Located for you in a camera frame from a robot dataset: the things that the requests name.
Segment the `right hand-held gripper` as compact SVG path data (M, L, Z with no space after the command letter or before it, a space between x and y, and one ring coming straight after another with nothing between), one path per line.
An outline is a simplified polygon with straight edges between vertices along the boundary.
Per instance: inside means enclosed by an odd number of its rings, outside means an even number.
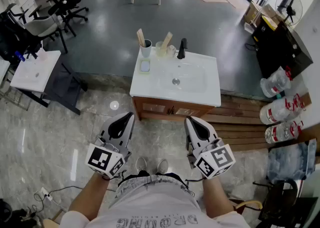
M230 169L236 162L228 144L224 144L212 125L188 116L184 120L191 169L197 168L206 179L212 179Z

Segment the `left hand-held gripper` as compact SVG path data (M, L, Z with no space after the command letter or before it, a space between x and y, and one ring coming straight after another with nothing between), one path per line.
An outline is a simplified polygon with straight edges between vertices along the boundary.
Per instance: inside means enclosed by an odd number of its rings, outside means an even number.
M94 144L90 144L85 164L109 179L115 178L128 161L131 152L128 142L135 123L133 112L120 113L109 118L101 128Z

